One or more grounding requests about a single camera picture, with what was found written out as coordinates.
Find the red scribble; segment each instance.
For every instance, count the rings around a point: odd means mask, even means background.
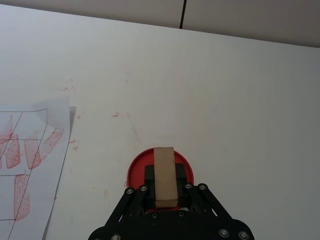
[[[43,142],[39,148],[41,161],[45,160],[49,153],[51,153],[51,151],[55,148],[59,140],[62,138],[64,132],[65,130],[63,128],[56,128]]]
[[[2,132],[0,133],[0,144],[4,144],[10,139],[12,134],[12,126],[12,115],[10,115],[8,122],[6,123]]]
[[[26,190],[28,178],[23,174],[14,178],[13,211],[16,221],[25,218],[30,211],[30,194]]]
[[[24,140],[25,158],[29,169],[34,169],[41,163],[40,154],[38,151],[39,144],[36,136],[29,136]]]
[[[20,163],[20,145],[19,137],[17,134],[13,133],[6,150],[5,150],[5,160],[6,168],[11,169]]]

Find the red circular base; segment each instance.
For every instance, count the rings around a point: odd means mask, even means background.
[[[188,161],[178,152],[174,151],[176,164],[184,164],[186,179],[188,183],[194,184],[194,174]],[[150,148],[143,151],[132,161],[127,175],[128,187],[138,189],[145,184],[145,166],[154,164],[154,149]]]

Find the red pen marking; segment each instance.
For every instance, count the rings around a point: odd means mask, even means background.
[[[63,128],[56,128],[43,142],[39,148],[41,161],[45,160],[49,153],[51,153],[51,151],[55,148],[59,140],[62,138],[64,132],[65,130]]]
[[[20,163],[20,145],[19,137],[13,133],[11,135],[11,141],[9,142],[5,150],[6,168],[11,169]]]
[[[11,134],[12,134],[12,126],[13,126],[12,125],[12,115],[10,115],[8,122],[6,123],[2,132],[0,133],[0,144],[4,144],[10,139]]]
[[[16,175],[14,178],[13,211],[16,221],[25,218],[30,211],[30,194],[26,190],[27,183],[27,175]]]
[[[34,169],[41,163],[40,154],[38,151],[39,144],[36,136],[29,136],[24,140],[25,158],[29,169]]]

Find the paper sheet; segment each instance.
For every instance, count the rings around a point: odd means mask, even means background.
[[[69,98],[0,105],[0,240],[41,240],[69,135]]]

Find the gray wall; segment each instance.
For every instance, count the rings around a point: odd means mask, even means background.
[[[0,0],[0,4],[179,28],[184,0]],[[319,0],[186,0],[183,29],[320,47]]]

